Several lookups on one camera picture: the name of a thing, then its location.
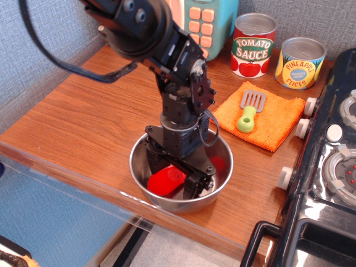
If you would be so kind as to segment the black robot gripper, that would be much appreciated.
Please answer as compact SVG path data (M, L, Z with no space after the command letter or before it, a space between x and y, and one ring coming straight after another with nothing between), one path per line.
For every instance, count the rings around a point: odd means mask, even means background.
M161 126L148 125L146 156L152 174L174 165L186 174L183 199L191 200L208 190L216 169L206 155L205 148L216 142L208 142L210 120L216 122L211 112L204 112L187 125L175 124L161 116Z

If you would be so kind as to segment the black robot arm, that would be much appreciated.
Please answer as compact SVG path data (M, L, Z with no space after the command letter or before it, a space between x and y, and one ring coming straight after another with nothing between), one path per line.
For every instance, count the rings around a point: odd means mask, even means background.
M120 56L145 65L162 97L161 125L147 126L146 156L151 172L173 165L185 174L184 199L210 187L215 167L205 149L209 106L215 90L201 48L172 19L164 1L84 1L102 34Z

